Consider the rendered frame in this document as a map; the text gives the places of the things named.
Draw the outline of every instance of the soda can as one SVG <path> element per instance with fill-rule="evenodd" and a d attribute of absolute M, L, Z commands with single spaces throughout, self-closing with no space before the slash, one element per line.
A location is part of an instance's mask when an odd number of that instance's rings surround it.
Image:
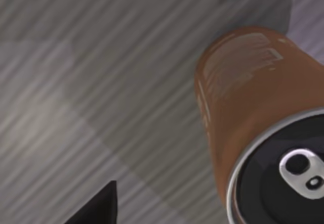
<path fill-rule="evenodd" d="M 268 28 L 203 53 L 195 92 L 231 224 L 324 223 L 323 86 L 324 67 Z"/>

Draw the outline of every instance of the striped surface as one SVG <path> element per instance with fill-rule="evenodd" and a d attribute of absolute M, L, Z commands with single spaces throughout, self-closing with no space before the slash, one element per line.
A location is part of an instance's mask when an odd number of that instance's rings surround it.
<path fill-rule="evenodd" d="M 324 62 L 322 0 L 0 0 L 0 223 L 64 223 L 110 180 L 118 223 L 227 223 L 196 60 L 247 24 Z"/>

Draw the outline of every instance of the metal rim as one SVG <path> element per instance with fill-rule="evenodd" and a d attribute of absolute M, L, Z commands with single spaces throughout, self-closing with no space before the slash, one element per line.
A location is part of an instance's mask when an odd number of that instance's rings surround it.
<path fill-rule="evenodd" d="M 302 120 L 304 118 L 321 115 L 324 114 L 324 107 L 310 109 L 301 111 L 299 113 L 296 113 L 294 115 L 290 115 L 286 117 L 285 119 L 279 121 L 275 125 L 271 126 L 270 128 L 266 129 L 264 132 L 262 132 L 260 135 L 258 135 L 250 144 L 249 146 L 241 153 L 240 157 L 236 161 L 234 168 L 232 170 L 232 173 L 229 178 L 227 192 L 226 192 L 226 211 L 227 211 L 227 218 L 230 224 L 238 224 L 235 222 L 235 217 L 233 216 L 233 190 L 235 188 L 236 178 L 238 176 L 239 171 L 241 170 L 244 162 L 246 159 L 254 152 L 254 150 L 262 144 L 266 139 L 268 139 L 270 136 L 272 136 L 277 131 L 281 130 L 282 128 L 296 122 L 299 120 Z"/>

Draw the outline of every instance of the pull tab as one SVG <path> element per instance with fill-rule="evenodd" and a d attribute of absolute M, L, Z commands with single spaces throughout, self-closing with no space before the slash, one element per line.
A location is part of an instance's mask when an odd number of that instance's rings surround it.
<path fill-rule="evenodd" d="M 324 162 L 308 149 L 296 149 L 281 159 L 279 172 L 285 182 L 304 198 L 324 197 Z"/>

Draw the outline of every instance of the can top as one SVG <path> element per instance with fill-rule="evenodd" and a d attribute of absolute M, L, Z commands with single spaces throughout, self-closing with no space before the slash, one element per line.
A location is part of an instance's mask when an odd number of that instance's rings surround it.
<path fill-rule="evenodd" d="M 322 224 L 324 115 L 282 128 L 247 158 L 235 200 L 246 224 Z"/>

